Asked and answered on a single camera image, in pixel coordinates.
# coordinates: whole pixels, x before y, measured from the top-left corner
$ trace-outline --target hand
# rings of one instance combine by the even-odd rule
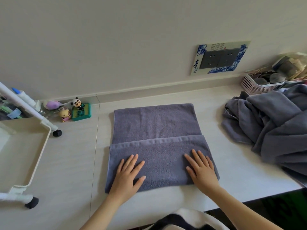
[[[219,181],[214,172],[214,166],[208,156],[204,156],[201,151],[198,154],[192,149],[193,158],[185,154],[185,158],[190,162],[194,171],[187,166],[186,169],[190,174],[194,184],[205,195],[209,196],[214,190],[220,188]]]
[[[122,205],[133,195],[135,195],[135,193],[139,190],[146,178],[146,176],[139,178],[136,184],[133,185],[133,180],[145,164],[145,162],[142,161],[138,164],[138,166],[134,168],[137,159],[138,154],[136,154],[135,156],[131,155],[125,165],[124,159],[122,159],[118,166],[116,177],[109,192],[109,196],[113,197],[116,201],[118,201],[119,205]]]

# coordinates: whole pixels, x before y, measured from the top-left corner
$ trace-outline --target baseboard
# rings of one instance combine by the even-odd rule
[[[141,98],[148,96],[157,96],[162,94],[192,91],[198,89],[212,88],[225,85],[239,84],[242,80],[241,76],[219,77],[217,79],[203,79],[198,81],[188,81],[185,83],[171,83],[147,87],[139,87],[133,89],[124,89],[112,92],[103,92],[97,94],[82,95],[78,98],[81,102],[90,104],[99,104],[105,102],[113,102],[127,100],[133,98]],[[67,102],[76,98],[75,96],[60,99],[61,102]]]

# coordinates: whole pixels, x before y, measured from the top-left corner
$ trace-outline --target blue cap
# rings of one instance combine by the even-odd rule
[[[12,87],[12,90],[16,93],[16,94],[20,94],[21,92],[18,90],[18,89],[16,89],[16,88],[13,88]]]

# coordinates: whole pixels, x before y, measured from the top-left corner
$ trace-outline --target green figurine base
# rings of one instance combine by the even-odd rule
[[[90,117],[92,117],[92,112],[91,112],[91,105],[89,103],[84,103],[83,110],[79,110],[75,106],[72,108],[72,112],[71,112],[72,121],[88,119]]]

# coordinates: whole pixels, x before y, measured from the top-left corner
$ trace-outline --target panda figurine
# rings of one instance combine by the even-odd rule
[[[84,104],[82,104],[81,101],[77,97],[75,99],[71,100],[70,104],[72,106],[75,106],[79,110],[83,110],[84,109]]]

